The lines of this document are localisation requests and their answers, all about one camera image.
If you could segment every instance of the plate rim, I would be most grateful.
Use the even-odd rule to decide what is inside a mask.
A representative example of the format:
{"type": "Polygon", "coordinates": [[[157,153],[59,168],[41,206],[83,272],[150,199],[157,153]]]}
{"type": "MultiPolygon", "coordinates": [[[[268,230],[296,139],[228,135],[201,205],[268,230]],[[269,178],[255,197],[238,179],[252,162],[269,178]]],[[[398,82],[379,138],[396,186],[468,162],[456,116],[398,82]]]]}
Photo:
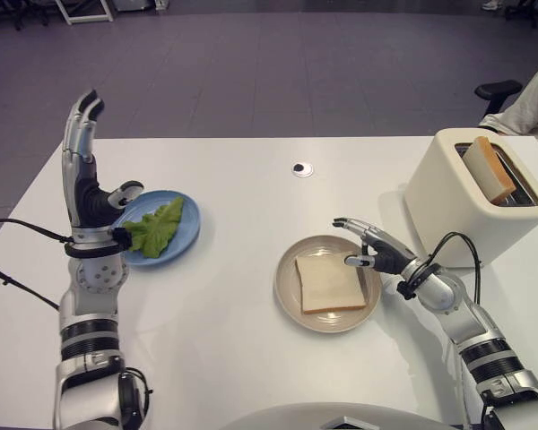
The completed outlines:
{"type": "MultiPolygon", "coordinates": [[[[353,329],[356,329],[357,327],[359,327],[361,324],[363,324],[365,321],[368,320],[368,318],[375,312],[375,309],[377,309],[377,306],[378,306],[378,302],[380,301],[380,297],[381,297],[381,293],[382,293],[382,281],[380,279],[380,275],[378,275],[378,273],[376,273],[378,276],[379,276],[379,294],[378,294],[378,299],[375,301],[375,303],[372,305],[372,309],[369,313],[369,315],[367,315],[365,318],[363,318],[362,320],[356,322],[354,325],[350,326],[350,327],[347,327],[347,328],[344,328],[344,329],[340,329],[340,330],[323,330],[323,329],[316,329],[314,327],[311,327],[309,325],[307,325],[306,323],[304,323],[303,321],[299,320],[295,315],[293,315],[287,306],[285,306],[285,304],[283,303],[282,301],[282,297],[281,297],[281,294],[279,293],[279,290],[277,288],[277,274],[279,272],[279,267],[281,266],[282,262],[283,262],[283,259],[285,258],[285,255],[289,252],[290,249],[292,249],[292,247],[298,245],[299,243],[305,241],[305,240],[308,240],[308,239],[312,239],[312,238],[315,238],[315,237],[333,237],[335,240],[337,239],[342,239],[343,241],[346,241],[346,242],[350,242],[351,244],[355,245],[356,247],[357,244],[355,244],[354,242],[352,242],[351,240],[349,239],[346,239],[344,237],[341,237],[341,236],[334,236],[334,235],[314,235],[314,236],[307,236],[307,237],[304,237],[300,240],[298,240],[297,242],[295,242],[293,245],[289,246],[287,248],[287,250],[283,253],[283,255],[279,258],[279,262],[277,263],[277,266],[275,268],[275,272],[274,272],[274,275],[273,275],[273,293],[276,295],[277,297],[277,300],[279,301],[279,304],[281,305],[281,309],[283,311],[285,311],[285,313],[294,321],[296,322],[297,324],[299,324],[300,326],[302,327],[305,327],[306,329],[308,330],[311,330],[311,331],[316,331],[318,333],[324,333],[324,334],[337,334],[337,333],[344,333],[346,331],[350,331],[350,330],[353,330],[353,329]]],[[[366,277],[366,272],[363,270],[363,276],[366,277]]]]}

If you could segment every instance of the person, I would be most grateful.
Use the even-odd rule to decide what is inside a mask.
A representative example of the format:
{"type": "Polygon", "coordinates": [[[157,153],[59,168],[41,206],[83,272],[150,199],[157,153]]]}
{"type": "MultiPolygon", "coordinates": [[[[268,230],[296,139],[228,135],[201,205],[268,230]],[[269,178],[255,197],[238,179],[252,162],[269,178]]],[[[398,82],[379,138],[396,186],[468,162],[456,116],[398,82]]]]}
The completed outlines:
{"type": "Polygon", "coordinates": [[[538,72],[512,106],[500,114],[485,116],[478,126],[497,133],[538,137],[538,72]]]}
{"type": "Polygon", "coordinates": [[[481,9],[483,11],[497,11],[498,9],[502,9],[502,2],[501,0],[490,0],[489,2],[486,2],[482,4],[481,9]]]}

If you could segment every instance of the beige plate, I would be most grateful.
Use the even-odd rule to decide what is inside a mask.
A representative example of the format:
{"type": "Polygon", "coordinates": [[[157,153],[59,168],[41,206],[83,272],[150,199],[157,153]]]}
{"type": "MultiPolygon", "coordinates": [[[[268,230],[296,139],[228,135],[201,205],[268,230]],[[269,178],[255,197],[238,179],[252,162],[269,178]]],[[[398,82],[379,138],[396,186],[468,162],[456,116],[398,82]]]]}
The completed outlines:
{"type": "Polygon", "coordinates": [[[314,331],[339,333],[354,329],[373,313],[380,298],[382,283],[378,273],[369,268],[357,269],[360,287],[367,302],[364,309],[321,314],[303,314],[301,311],[301,283],[295,259],[346,251],[360,254],[358,246],[341,237],[313,236],[297,242],[281,257],[273,288],[285,312],[297,323],[314,331]]]}

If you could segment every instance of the black chair armrest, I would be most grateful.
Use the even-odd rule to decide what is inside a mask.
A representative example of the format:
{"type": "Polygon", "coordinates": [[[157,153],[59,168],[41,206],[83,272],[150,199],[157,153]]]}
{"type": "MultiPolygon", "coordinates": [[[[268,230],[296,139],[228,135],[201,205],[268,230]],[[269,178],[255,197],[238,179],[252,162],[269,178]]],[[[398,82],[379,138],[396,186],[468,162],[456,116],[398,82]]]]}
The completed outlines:
{"type": "Polygon", "coordinates": [[[483,85],[479,85],[478,87],[476,87],[476,90],[474,90],[474,94],[476,94],[481,99],[490,101],[492,99],[501,97],[506,99],[508,96],[516,94],[521,90],[522,84],[520,82],[509,80],[502,82],[484,83],[483,85]]]}

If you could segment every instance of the blue plate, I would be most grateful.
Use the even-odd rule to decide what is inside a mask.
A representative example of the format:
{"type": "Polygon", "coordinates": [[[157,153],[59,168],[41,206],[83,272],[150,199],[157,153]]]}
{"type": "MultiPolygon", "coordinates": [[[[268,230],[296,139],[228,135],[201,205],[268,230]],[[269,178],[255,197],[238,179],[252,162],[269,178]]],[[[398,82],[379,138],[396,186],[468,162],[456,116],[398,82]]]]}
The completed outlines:
{"type": "Polygon", "coordinates": [[[193,242],[199,233],[201,221],[199,209],[193,199],[177,191],[150,191],[143,193],[133,202],[129,203],[126,211],[114,222],[113,227],[119,227],[124,221],[141,221],[146,213],[154,213],[164,204],[170,204],[173,199],[181,196],[184,199],[181,221],[174,237],[169,241],[168,247],[158,258],[146,258],[141,251],[124,252],[128,264],[132,266],[151,266],[173,260],[182,254],[193,242]]]}

